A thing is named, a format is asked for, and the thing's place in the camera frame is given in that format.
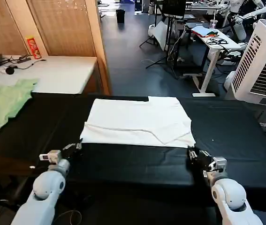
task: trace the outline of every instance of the red can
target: red can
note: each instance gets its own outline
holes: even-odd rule
[[[42,56],[41,56],[41,54],[39,52],[39,49],[38,49],[38,46],[37,46],[37,44],[35,42],[34,37],[28,37],[28,38],[26,38],[26,40],[27,40],[27,42],[29,44],[31,53],[33,54],[34,58],[37,59],[37,60],[41,59]]]

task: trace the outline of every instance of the white stand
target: white stand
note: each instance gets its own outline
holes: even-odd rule
[[[198,90],[200,92],[200,93],[193,93],[192,94],[193,97],[215,97],[215,94],[213,94],[213,93],[206,93],[206,89],[207,89],[209,81],[210,81],[210,79],[212,77],[212,73],[214,71],[216,62],[218,60],[219,53],[220,53],[220,50],[217,50],[217,51],[212,53],[213,56],[212,56],[209,68],[207,70],[207,73],[205,75],[205,79],[204,79],[204,82],[202,84],[201,89],[198,87],[199,86],[199,81],[198,81],[197,76],[196,75],[192,76],[193,81],[194,81],[196,87],[198,88]]]

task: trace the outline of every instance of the white desk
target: white desk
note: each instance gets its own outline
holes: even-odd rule
[[[46,61],[37,62],[28,69],[15,69],[12,75],[0,72],[0,85],[14,85],[18,79],[38,78],[33,92],[80,94],[92,75],[97,60],[96,57],[77,56],[47,56],[43,59]],[[16,65],[26,68],[35,61],[37,60],[32,57],[32,60]]]
[[[227,44],[221,44],[222,46],[224,46],[226,49],[231,49],[231,50],[238,50],[240,49],[240,46],[234,42],[232,39],[230,39],[229,37],[227,37],[225,34],[223,34],[222,32],[220,32],[219,30],[218,31],[218,37],[219,38],[222,38],[224,40],[226,40],[228,43]],[[207,40],[210,39],[210,37],[207,37],[207,38],[203,38],[203,37],[200,37],[198,36],[210,49],[214,50],[213,52],[213,56],[212,56],[212,59],[211,59],[211,62],[210,62],[210,65],[209,65],[209,68],[207,70],[207,73],[205,75],[205,78],[204,78],[204,81],[203,81],[203,84],[202,84],[202,87],[199,88],[199,81],[198,81],[198,78],[196,75],[193,75],[192,78],[193,78],[193,81],[196,85],[196,87],[198,88],[199,92],[200,93],[193,93],[193,97],[215,97],[215,95],[213,93],[206,93],[206,89],[207,89],[207,86],[209,84],[209,81],[211,79],[211,76],[212,76],[212,73],[214,71],[214,68],[215,68],[215,65],[216,65],[216,62],[218,60],[218,57],[219,57],[219,53],[221,50],[223,50],[223,48],[220,46],[220,45],[209,45],[207,44]]]

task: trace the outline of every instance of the white cloth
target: white cloth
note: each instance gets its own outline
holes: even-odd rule
[[[148,102],[95,99],[80,138],[83,143],[194,146],[191,119],[175,97]]]

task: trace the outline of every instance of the black table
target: black table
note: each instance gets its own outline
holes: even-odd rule
[[[95,98],[148,100],[98,96],[34,98],[1,130],[0,154],[32,162],[40,153],[78,142]],[[266,210],[266,136],[250,111],[238,101],[179,100],[192,120],[197,146],[213,156],[225,157],[229,177],[244,186],[251,205]],[[14,138],[8,133],[11,129],[22,135]],[[187,161],[184,148],[83,144],[82,154],[71,161],[68,186],[100,193],[138,192],[195,204],[211,200],[209,190],[194,181]]]
[[[95,98],[75,99],[52,136],[49,149],[78,141]],[[148,100],[146,97],[100,98]],[[228,175],[245,187],[251,204],[266,206],[266,136],[250,111],[239,101],[179,100],[192,120],[197,146],[214,156],[225,157]],[[168,199],[210,198],[202,187],[195,185],[186,161],[187,150],[183,148],[84,144],[82,156],[71,164],[68,179],[76,186],[81,183],[91,190],[99,187],[101,192],[101,185],[105,185],[117,191],[125,187]]]

